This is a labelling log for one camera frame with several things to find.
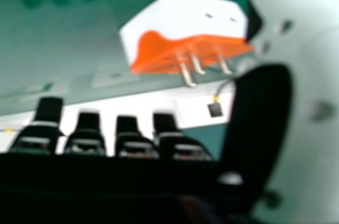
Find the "small black square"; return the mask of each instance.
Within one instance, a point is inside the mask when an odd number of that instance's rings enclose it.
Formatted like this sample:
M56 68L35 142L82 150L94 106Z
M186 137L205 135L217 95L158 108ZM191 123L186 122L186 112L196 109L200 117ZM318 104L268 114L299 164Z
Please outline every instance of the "small black square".
M222 109L221 109L221 104L218 103L218 102L209 104L208 105L208 110L210 111L211 117L221 117L221 116L223 116Z

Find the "orange object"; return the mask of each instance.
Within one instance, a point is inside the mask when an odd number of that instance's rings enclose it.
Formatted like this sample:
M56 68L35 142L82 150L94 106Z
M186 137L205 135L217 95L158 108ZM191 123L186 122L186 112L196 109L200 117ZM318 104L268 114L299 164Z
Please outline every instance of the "orange object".
M169 40L156 31L148 31L139 41L138 56L131 70L137 74L179 73L181 62L184 62L189 70L193 70L190 54L196 55L205 67L217 62L217 55L231 58L252 49L243 38L203 34Z

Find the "white robotic shell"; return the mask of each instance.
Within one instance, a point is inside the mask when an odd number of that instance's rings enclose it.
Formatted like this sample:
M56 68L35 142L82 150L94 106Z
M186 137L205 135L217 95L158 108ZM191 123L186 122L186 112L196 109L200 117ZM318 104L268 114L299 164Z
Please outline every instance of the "white robotic shell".
M120 30L120 37L132 64L139 40L150 30L170 40L210 34L244 38L247 18L237 3L227 0L155 0Z
M339 117L314 120L317 103L339 106L338 0L252 0L264 21L253 40L263 63L282 63L293 78L287 135L265 190L282 202L259 200L253 216L268 223L339 221ZM277 31L284 22L289 31Z

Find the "green surface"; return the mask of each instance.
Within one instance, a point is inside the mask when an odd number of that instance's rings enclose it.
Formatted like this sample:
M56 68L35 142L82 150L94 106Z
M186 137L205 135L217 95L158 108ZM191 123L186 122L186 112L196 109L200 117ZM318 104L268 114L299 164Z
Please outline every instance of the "green surface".
M71 104L182 86L178 75L129 73L118 30L152 1L0 0L0 115L32 110L43 95ZM94 87L103 70L114 82Z
M217 124L211 126L190 128L183 130L186 136L201 142L210 151L215 160L220 159L227 125Z

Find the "white and orange plug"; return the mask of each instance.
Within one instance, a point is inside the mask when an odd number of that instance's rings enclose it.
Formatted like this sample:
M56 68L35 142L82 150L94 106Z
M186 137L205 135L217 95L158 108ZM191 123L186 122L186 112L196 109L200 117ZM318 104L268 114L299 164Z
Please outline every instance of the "white and orange plug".
M218 62L229 75L227 58L250 51L247 17L227 0L156 0L120 30L130 69L135 74L181 73L196 86L192 71L203 75Z

